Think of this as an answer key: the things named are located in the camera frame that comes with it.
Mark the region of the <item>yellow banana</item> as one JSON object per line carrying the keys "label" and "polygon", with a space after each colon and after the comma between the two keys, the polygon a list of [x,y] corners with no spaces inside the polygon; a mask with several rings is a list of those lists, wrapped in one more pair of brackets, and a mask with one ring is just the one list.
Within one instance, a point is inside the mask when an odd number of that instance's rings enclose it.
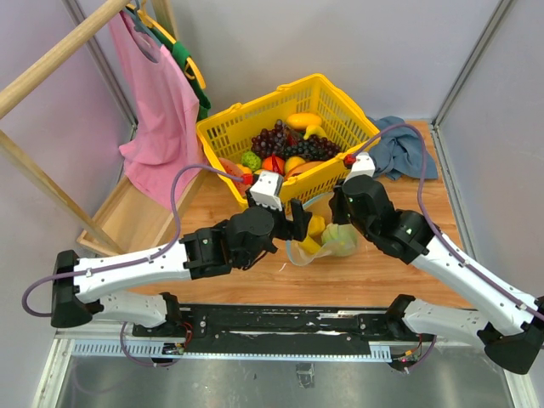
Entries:
{"label": "yellow banana", "polygon": [[299,246],[309,255],[315,255],[321,249],[321,245],[310,235],[307,235],[304,240],[299,243]]}

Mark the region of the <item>clear zip top bag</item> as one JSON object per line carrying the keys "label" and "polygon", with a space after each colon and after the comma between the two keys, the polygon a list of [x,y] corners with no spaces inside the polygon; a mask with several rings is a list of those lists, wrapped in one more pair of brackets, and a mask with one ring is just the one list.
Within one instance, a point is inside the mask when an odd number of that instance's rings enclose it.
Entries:
{"label": "clear zip top bag", "polygon": [[359,246],[359,233],[351,224],[334,224],[329,200],[331,192],[317,195],[303,204],[303,209],[312,214],[308,234],[304,241],[288,241],[286,253],[290,262],[306,266],[318,258],[348,257],[354,255]]}

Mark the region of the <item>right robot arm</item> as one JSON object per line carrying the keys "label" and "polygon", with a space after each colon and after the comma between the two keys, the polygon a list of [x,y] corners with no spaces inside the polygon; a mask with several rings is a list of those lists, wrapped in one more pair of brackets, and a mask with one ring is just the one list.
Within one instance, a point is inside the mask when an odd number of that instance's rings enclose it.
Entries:
{"label": "right robot arm", "polygon": [[471,259],[419,212],[397,210],[367,175],[341,179],[329,202],[336,224],[352,224],[383,254],[423,270],[460,294],[471,309],[399,295],[386,311],[396,340],[434,335],[484,351],[501,368],[529,372],[543,345],[543,300],[515,289]]}

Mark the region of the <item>yellow bell pepper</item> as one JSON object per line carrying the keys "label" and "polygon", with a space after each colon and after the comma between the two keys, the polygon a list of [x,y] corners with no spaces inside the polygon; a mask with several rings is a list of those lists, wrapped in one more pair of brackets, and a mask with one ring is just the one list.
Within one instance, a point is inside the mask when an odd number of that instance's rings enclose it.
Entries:
{"label": "yellow bell pepper", "polygon": [[310,237],[321,236],[321,234],[325,231],[325,229],[326,229],[325,218],[320,215],[313,214],[309,221],[307,234]]}

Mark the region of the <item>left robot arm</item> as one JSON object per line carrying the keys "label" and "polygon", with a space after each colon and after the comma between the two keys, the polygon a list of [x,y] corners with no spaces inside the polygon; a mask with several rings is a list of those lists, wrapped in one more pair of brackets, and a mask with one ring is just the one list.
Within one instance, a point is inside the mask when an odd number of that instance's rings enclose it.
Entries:
{"label": "left robot arm", "polygon": [[229,219],[201,228],[163,247],[109,258],[79,258],[73,251],[58,254],[52,290],[51,325],[83,326],[98,317],[155,328],[163,336],[182,326],[172,295],[132,293],[136,286],[161,281],[193,281],[248,270],[266,254],[277,251],[273,241],[303,241],[310,212],[292,200],[293,215],[252,206]]}

